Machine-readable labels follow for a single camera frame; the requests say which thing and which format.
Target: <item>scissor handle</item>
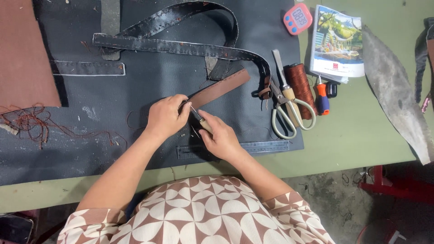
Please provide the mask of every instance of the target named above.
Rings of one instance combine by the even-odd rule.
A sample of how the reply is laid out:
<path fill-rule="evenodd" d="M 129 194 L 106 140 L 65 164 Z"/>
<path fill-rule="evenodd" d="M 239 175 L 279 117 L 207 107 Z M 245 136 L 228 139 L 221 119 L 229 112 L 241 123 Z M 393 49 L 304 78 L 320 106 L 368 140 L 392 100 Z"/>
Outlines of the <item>scissor handle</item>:
<path fill-rule="evenodd" d="M 303 123 L 300 123 L 300 119 L 298 118 L 298 116 L 295 116 L 294 119 L 295 119 L 295 120 L 297 121 L 297 123 L 299 124 L 300 129 L 305 130 L 305 131 L 312 129 L 313 126 L 315 126 L 315 122 L 316 122 L 315 111 L 313 111 L 312 107 L 311 107 L 308 103 L 306 103 L 305 101 L 302 101 L 302 100 L 297 99 L 297 98 L 292 99 L 292 101 L 295 102 L 295 103 L 299 103 L 299 104 L 301 104 L 301 105 L 307 107 L 307 109 L 309 110 L 310 114 L 312 114 L 312 122 L 310 123 L 310 125 L 309 125 L 307 128 L 304 127 Z M 291 111 L 292 111 L 293 113 L 296 112 L 295 109 L 294 109 L 294 105 L 293 105 L 292 102 L 287 102 L 286 104 L 288 104 L 289 108 L 291 109 Z"/>
<path fill-rule="evenodd" d="M 276 114 L 277 111 L 279 111 L 279 113 L 281 114 L 281 116 L 283 117 L 283 119 L 288 123 L 289 127 L 291 128 L 291 130 L 293 131 L 293 135 L 292 136 L 286 136 L 284 134 L 282 134 L 277 126 L 276 126 Z M 276 133 L 276 135 L 278 135 L 280 138 L 289 140 L 294 138 L 297 135 L 297 130 L 294 126 L 294 124 L 292 123 L 292 121 L 289 119 L 288 115 L 286 115 L 285 111 L 279 106 L 276 109 L 273 109 L 273 112 L 271 114 L 271 125 L 273 126 L 273 130 Z"/>

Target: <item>digital timer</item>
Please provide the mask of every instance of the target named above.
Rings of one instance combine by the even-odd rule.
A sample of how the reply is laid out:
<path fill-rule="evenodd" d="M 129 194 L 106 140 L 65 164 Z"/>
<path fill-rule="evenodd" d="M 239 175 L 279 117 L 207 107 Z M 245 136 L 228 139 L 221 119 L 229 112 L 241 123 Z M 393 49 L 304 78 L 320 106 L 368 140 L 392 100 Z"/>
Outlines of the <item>digital timer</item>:
<path fill-rule="evenodd" d="M 283 23 L 291 35 L 298 35 L 312 24 L 312 15 L 304 3 L 298 3 L 283 16 Z"/>

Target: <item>ruler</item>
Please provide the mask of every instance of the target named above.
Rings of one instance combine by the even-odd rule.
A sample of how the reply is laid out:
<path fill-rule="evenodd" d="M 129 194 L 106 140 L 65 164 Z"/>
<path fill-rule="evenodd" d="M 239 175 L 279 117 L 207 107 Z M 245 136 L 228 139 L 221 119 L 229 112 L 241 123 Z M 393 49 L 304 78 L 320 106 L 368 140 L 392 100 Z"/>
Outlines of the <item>ruler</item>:
<path fill-rule="evenodd" d="M 290 151 L 290 142 L 286 140 L 261 141 L 261 142 L 244 142 L 240 143 L 248 153 L 264 152 L 286 152 Z M 207 150 L 205 145 L 186 145 L 176 146 L 178 159 L 210 157 L 212 154 Z"/>

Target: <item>thread spool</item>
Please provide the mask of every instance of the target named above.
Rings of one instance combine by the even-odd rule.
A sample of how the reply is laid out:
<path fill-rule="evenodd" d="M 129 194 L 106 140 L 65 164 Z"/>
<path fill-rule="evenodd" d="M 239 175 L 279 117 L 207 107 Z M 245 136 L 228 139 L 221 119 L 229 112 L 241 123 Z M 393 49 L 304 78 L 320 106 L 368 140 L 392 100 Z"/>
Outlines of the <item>thread spool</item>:
<path fill-rule="evenodd" d="M 293 89 L 296 98 L 308 103 L 313 111 L 315 111 L 315 115 L 318 115 L 304 65 L 302 63 L 294 63 L 290 66 L 285 66 L 283 70 L 285 72 L 286 82 Z M 299 106 L 299 109 L 302 119 L 312 119 L 312 114 L 305 106 Z"/>

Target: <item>patterned shirt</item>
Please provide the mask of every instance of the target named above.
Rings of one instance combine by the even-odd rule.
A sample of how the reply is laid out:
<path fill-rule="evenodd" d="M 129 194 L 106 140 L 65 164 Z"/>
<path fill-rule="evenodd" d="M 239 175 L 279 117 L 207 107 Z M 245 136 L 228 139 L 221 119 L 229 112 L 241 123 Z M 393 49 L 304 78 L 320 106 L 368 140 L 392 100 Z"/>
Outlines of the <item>patterned shirt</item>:
<path fill-rule="evenodd" d="M 295 191 L 261 203 L 235 177 L 202 176 L 154 189 L 126 221 L 123 211 L 70 215 L 57 244 L 334 244 Z"/>

